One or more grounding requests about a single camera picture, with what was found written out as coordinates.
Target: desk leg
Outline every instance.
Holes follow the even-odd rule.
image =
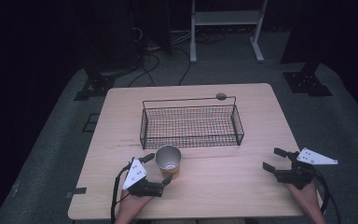
[[[266,13],[267,1],[268,0],[263,1],[263,6],[261,7],[260,14],[257,20],[257,26],[255,27],[255,36],[251,36],[250,38],[252,48],[254,49],[255,52],[255,57],[257,58],[257,61],[259,63],[264,62],[264,57],[263,54],[261,53],[260,47],[258,47],[257,41],[258,41],[258,36],[260,35],[261,25],[263,24],[264,15]]]
[[[196,0],[193,0],[191,7],[191,41],[190,41],[190,62],[197,62],[196,52]]]

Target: paper cup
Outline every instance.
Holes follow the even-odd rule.
[[[159,167],[164,178],[173,175],[172,179],[179,176],[180,162],[182,153],[179,148],[174,146],[164,146],[156,152],[156,164]]]

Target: wire basket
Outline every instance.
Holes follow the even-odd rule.
[[[243,128],[235,102],[235,96],[225,95],[223,99],[216,95],[216,98],[143,101],[142,148],[240,146]]]

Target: white triangular marker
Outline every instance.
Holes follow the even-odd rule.
[[[298,161],[302,161],[312,165],[337,165],[338,161],[325,157],[319,153],[311,151],[304,147],[297,157]]]
[[[127,174],[126,180],[124,181],[123,189],[131,187],[145,176],[147,176],[147,172],[141,162],[136,158],[133,159],[129,173]]]

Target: white desk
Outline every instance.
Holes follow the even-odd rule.
[[[197,62],[196,52],[196,26],[198,25],[243,25],[255,24],[255,35],[250,37],[252,48],[255,52],[257,61],[264,62],[263,54],[258,47],[258,37],[260,35],[261,25],[263,24],[264,14],[266,12],[267,1],[263,0],[260,10],[248,11],[196,11],[196,0],[192,0],[191,9],[191,42],[190,42],[190,62]]]
[[[291,162],[275,155],[273,148],[298,150],[272,88],[268,84],[236,84],[110,90],[77,183],[77,188],[87,190],[74,195],[69,217],[109,219],[119,171],[132,157],[156,152],[141,146],[143,101],[208,98],[219,92],[237,97],[244,129],[241,145],[180,148],[179,177],[138,218],[303,215],[286,187],[262,168],[265,161],[277,169],[290,169]],[[146,163],[145,169],[149,181],[162,180],[154,161]]]

